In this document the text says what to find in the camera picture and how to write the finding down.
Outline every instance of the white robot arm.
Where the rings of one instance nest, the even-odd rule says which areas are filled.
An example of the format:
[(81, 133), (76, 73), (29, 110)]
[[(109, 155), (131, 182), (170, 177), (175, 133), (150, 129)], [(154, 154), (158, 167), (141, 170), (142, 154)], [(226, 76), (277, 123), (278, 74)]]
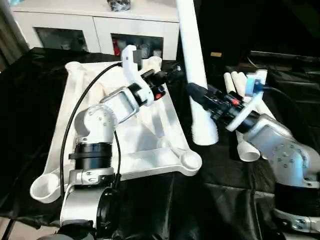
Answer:
[(281, 123), (266, 114), (252, 111), (256, 95), (248, 105), (235, 92), (224, 95), (214, 87), (207, 90), (194, 83), (188, 93), (223, 122), (229, 131), (238, 130), (243, 139), (268, 158), (275, 175), (274, 215), (286, 228), (304, 233), (320, 233), (320, 156), (299, 143)]

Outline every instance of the glass cabinet door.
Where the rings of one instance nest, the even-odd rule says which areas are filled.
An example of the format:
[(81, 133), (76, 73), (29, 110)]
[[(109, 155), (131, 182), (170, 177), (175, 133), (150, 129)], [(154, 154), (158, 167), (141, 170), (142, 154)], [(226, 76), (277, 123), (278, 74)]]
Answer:
[(34, 27), (44, 48), (86, 51), (88, 47), (83, 31), (50, 27)]
[(127, 45), (135, 45), (141, 51), (143, 59), (152, 56), (162, 58), (164, 38), (156, 36), (138, 36), (129, 34), (111, 33), (114, 55), (120, 56)]
[(13, 12), (30, 48), (51, 48), (100, 53), (92, 16)]
[(159, 56), (175, 60), (179, 23), (123, 18), (94, 17), (103, 54), (120, 55), (126, 45), (136, 45), (142, 58)]

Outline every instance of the silver metal part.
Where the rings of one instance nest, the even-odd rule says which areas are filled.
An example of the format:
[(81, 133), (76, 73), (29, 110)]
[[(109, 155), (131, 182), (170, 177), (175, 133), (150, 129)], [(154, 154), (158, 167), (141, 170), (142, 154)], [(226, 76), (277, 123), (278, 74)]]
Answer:
[(80, 112), (74, 127), (78, 134), (78, 143), (112, 143), (117, 118), (113, 110), (104, 104), (96, 104)]
[(69, 173), (69, 185), (99, 185), (103, 176), (114, 174), (114, 168), (96, 168), (71, 170)]
[(104, 97), (101, 104), (110, 108), (120, 124), (139, 112), (139, 105), (129, 88), (121, 87)]
[(320, 188), (320, 156), (312, 148), (297, 142), (291, 132), (267, 115), (243, 139), (268, 158), (277, 183), (302, 188)]
[(284, 226), (303, 233), (320, 233), (320, 217), (297, 216), (278, 209), (274, 215), (282, 220)]
[(74, 189), (66, 192), (61, 214), (60, 225), (68, 224), (75, 220), (93, 221), (93, 227), (97, 227), (97, 212), (100, 198), (106, 187)]

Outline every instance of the black cable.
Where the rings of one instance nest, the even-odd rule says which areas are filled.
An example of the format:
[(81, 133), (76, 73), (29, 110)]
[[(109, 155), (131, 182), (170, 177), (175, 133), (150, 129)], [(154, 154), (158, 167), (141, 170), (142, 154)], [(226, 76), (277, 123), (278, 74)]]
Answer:
[(119, 139), (118, 139), (118, 135), (117, 132), (114, 131), (114, 138), (116, 141), (116, 146), (118, 148), (118, 170), (116, 171), (116, 175), (114, 178), (114, 184), (112, 185), (113, 189), (117, 189), (120, 183), (120, 178), (121, 178), (121, 174), (120, 174), (120, 166), (121, 166), (121, 149), (120, 149), (120, 144), (119, 144)]
[(121, 66), (121, 62), (112, 64), (111, 66), (108, 66), (106, 69), (104, 69), (102, 72), (100, 72), (91, 82), (90, 84), (86, 87), (86, 89), (84, 90), (84, 92), (82, 93), (81, 97), (79, 98), (78, 102), (76, 103), (71, 116), (69, 118), (68, 124), (66, 125), (66, 129), (64, 132), (64, 136), (63, 136), (63, 140), (62, 140), (62, 145), (61, 145), (61, 152), (60, 152), (60, 193), (61, 193), (61, 200), (62, 203), (64, 201), (64, 197), (65, 197), (65, 179), (64, 179), (64, 155), (65, 155), (65, 148), (66, 148), (66, 142), (67, 142), (67, 137), (68, 137), (68, 133), (69, 130), (71, 128), (72, 125), (72, 121), (77, 113), (77, 110), (81, 104), (81, 102), (83, 101), (83, 99), (85, 98), (85, 96), (87, 95), (87, 93), (89, 92), (90, 88), (96, 83), (96, 81), (98, 81), (98, 79), (105, 74), (107, 71), (109, 71), (110, 69), (117, 67), (117, 66)]
[(307, 132), (308, 136), (312, 140), (312, 143), (314, 144), (313, 147), (315, 147), (315, 148), (317, 148), (317, 150), (319, 150), (319, 147), (318, 147), (317, 141), (315, 139), (315, 136), (310, 131), (310, 129), (308, 127), (307, 120), (304, 117), (302, 117), (303, 115), (302, 115), (300, 109), (298, 108), (296, 102), (291, 97), (289, 97), (287, 94), (285, 94), (283, 91), (281, 91), (281, 90), (279, 90), (279, 89), (277, 89), (275, 87), (264, 86), (262, 89), (264, 91), (272, 91), (272, 92), (278, 93), (279, 95), (281, 95), (291, 105), (291, 108), (295, 111), (296, 116), (300, 119), (299, 122), (302, 124), (302, 127), (305, 129), (305, 131)]

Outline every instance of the black tablecloth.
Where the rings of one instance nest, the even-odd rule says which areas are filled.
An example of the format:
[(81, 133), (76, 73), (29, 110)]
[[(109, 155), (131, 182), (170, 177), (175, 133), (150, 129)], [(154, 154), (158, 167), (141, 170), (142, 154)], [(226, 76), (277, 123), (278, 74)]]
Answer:
[[(46, 164), (68, 75), (64, 66), (71, 61), (93, 63), (118, 59), (100, 53), (34, 48), (0, 74), (1, 152), (4, 153), (0, 216), (34, 227), (59, 224), (60, 199), (42, 204), (30, 197), (29, 189)], [(171, 64), (165, 62), (164, 69)], [(224, 89), (222, 74), (209, 81)], [(276, 72), (269, 82), (298, 101), (320, 142), (317, 79)], [(114, 237), (260, 240), (278, 236), (270, 215), (274, 177), (269, 164), (264, 160), (239, 161), (236, 137), (223, 126), (219, 126), (217, 144), (195, 145), (184, 84), (177, 80), (168, 87), (189, 146), (202, 157), (202, 168), (193, 177), (173, 172), (121, 182), (122, 207)], [(275, 116), (285, 124), (290, 122), (297, 139), (308, 144), (308, 136), (290, 121), (294, 117), (290, 109), (273, 96), (265, 94), (265, 98)]]

